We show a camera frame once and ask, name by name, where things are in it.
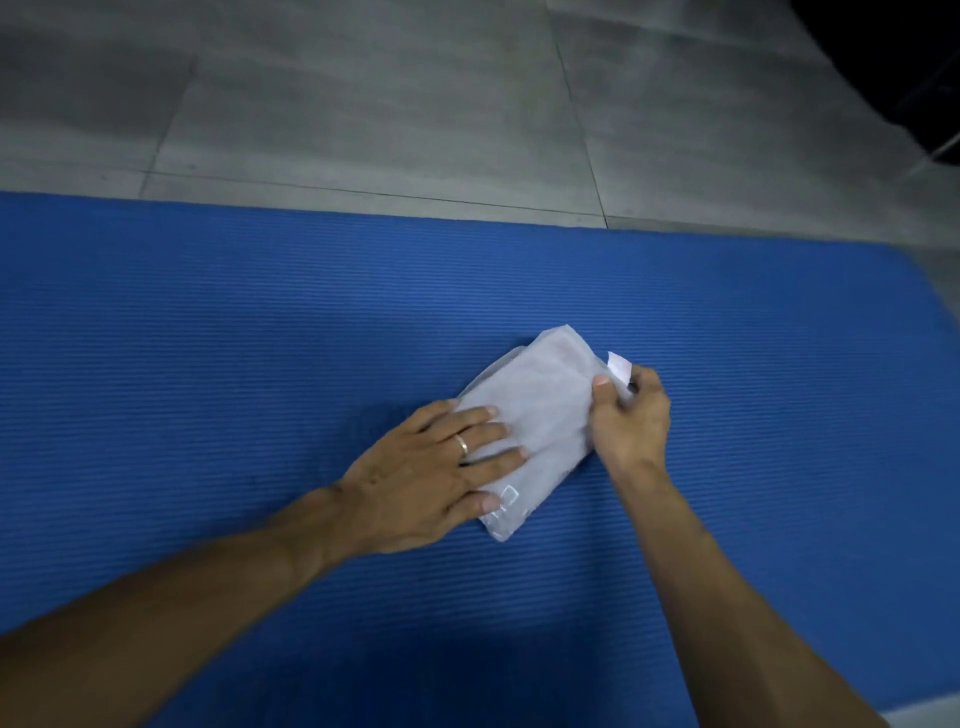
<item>white paper tag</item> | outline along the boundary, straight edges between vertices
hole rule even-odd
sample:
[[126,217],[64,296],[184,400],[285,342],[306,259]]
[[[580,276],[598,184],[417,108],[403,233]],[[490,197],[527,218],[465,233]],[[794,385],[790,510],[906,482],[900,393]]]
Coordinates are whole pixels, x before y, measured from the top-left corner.
[[634,365],[620,356],[620,354],[607,352],[607,368],[610,370],[610,373],[624,385],[630,385],[630,373],[634,370]]

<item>white bag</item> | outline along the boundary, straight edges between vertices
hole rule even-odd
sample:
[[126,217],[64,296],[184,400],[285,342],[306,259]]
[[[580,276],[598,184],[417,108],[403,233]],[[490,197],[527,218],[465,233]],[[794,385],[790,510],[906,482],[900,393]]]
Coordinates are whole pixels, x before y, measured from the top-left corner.
[[483,488],[502,502],[480,519],[497,541],[510,538],[592,450],[588,419],[597,375],[609,376],[622,400],[633,396],[630,362],[611,352],[604,364],[573,328],[562,326],[501,356],[460,395],[458,410],[492,404],[496,419],[511,429],[509,438],[472,452],[467,462],[519,446],[531,453],[518,470]]

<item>yoga mat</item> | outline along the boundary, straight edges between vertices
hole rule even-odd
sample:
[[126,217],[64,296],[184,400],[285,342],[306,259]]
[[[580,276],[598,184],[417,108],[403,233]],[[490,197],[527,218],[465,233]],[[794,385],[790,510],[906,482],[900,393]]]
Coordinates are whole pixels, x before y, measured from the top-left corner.
[[[960,689],[960,336],[895,250],[6,194],[0,284],[2,630],[259,523],[570,324],[658,368],[677,486],[867,700]],[[505,544],[331,573],[153,725],[694,723],[591,456]]]

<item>ring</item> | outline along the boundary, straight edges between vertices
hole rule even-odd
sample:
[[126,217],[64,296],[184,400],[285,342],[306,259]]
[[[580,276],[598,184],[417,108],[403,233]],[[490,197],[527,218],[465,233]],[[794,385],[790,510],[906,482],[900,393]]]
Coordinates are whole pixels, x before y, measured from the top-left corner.
[[460,444],[461,449],[464,451],[464,457],[467,457],[470,454],[470,448],[467,447],[467,443],[464,442],[464,438],[462,438],[460,435],[454,435],[453,439]]

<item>floor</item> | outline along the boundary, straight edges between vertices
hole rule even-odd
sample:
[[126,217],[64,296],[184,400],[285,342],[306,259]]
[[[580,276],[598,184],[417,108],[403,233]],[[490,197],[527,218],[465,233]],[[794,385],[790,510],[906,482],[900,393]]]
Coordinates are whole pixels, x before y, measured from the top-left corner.
[[5,0],[0,189],[889,242],[960,315],[960,168],[787,0]]

